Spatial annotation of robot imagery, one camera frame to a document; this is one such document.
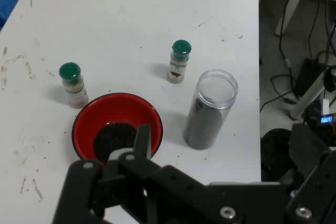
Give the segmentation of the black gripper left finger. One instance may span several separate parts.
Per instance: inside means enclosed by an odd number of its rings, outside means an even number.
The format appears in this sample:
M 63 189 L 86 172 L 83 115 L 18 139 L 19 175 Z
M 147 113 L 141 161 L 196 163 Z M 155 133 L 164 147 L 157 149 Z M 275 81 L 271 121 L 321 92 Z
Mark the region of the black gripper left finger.
M 53 223 L 104 223 L 107 208 L 121 206 L 139 223 L 244 223 L 236 204 L 173 166 L 152 162 L 151 128 L 138 128 L 134 149 L 101 164 L 72 163 Z

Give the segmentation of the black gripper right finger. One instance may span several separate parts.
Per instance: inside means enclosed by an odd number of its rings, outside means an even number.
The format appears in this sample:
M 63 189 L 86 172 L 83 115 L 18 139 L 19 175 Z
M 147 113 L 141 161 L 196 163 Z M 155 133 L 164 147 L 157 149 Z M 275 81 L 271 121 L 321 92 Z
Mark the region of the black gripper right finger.
M 286 207 L 290 223 L 335 223 L 335 151 L 304 124 L 294 124 L 289 156 L 304 182 Z

